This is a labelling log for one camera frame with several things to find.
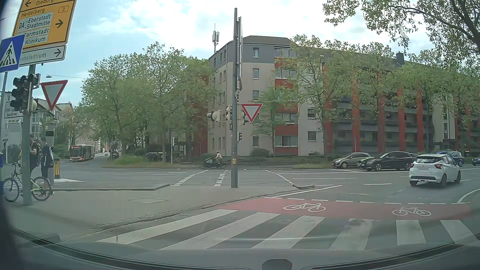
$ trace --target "cell tower antenna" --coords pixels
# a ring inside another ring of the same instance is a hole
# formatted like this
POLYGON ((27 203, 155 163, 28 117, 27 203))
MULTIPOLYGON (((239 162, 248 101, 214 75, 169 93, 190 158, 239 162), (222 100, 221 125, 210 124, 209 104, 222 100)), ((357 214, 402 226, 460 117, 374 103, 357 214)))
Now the cell tower antenna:
POLYGON ((216 53, 216 46, 220 40, 220 32, 216 31, 216 24, 213 26, 212 42, 213 42, 213 53, 216 53))

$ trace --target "sky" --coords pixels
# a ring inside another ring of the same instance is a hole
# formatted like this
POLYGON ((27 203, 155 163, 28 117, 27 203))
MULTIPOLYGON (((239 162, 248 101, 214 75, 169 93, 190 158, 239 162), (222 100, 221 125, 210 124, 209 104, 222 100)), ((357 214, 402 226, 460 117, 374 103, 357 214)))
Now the sky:
MULTIPOLYGON (((0 22, 0 37, 10 37, 22 1, 7 0, 0 22)), ((95 61, 121 53, 141 53, 158 41, 167 47, 184 49, 186 55, 208 58, 214 52, 212 32, 220 32, 219 46, 232 40, 233 12, 242 17, 243 35, 293 37, 316 35, 322 40, 338 39, 367 44, 391 43, 386 34, 377 35, 366 28, 361 13, 334 27, 324 22, 324 0, 78 0, 75 6, 64 61, 36 66, 41 82, 68 80, 59 102, 77 104, 81 98, 82 78, 95 61)), ((409 52, 431 48, 424 28, 410 36, 409 52)), ((28 66, 8 73, 7 91, 14 77, 26 75, 28 66)), ((34 96, 43 97, 41 88, 34 96)))

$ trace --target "red and white triangular sign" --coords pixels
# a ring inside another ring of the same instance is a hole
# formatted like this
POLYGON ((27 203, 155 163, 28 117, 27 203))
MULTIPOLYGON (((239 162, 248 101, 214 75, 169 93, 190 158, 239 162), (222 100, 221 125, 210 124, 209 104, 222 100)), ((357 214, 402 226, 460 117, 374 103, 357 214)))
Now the red and white triangular sign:
POLYGON ((40 84, 42 85, 43 94, 45 95, 45 99, 47 100, 50 110, 53 110, 53 108, 55 108, 55 105, 59 101, 59 97, 63 92, 63 89, 67 85, 67 82, 68 80, 63 80, 40 84))
POLYGON ((255 117, 257 117, 257 114, 260 111, 260 108, 262 107, 262 105, 263 104, 242 104, 241 105, 243 112, 248 117, 248 120, 250 121, 250 123, 253 123, 253 120, 255 120, 255 117))

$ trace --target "car wheel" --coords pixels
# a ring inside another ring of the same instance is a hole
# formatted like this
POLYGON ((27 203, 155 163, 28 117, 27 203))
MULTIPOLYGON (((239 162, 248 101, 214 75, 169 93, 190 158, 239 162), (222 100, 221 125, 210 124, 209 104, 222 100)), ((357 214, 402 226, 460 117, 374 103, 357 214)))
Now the car wheel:
POLYGON ((442 176, 442 180, 440 181, 440 187, 446 187, 447 186, 447 175, 444 174, 442 176))
POLYGON ((455 182, 455 184, 459 184, 461 180, 462 180, 462 174, 460 172, 458 172, 454 182, 455 182))

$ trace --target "red bike lane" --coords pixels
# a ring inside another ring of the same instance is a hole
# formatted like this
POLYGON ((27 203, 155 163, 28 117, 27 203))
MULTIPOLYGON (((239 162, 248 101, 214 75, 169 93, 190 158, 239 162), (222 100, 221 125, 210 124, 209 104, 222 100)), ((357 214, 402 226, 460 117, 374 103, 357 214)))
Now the red bike lane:
POLYGON ((258 198, 234 202, 220 209, 275 214, 372 220, 457 220, 470 216, 466 204, 384 204, 258 198))

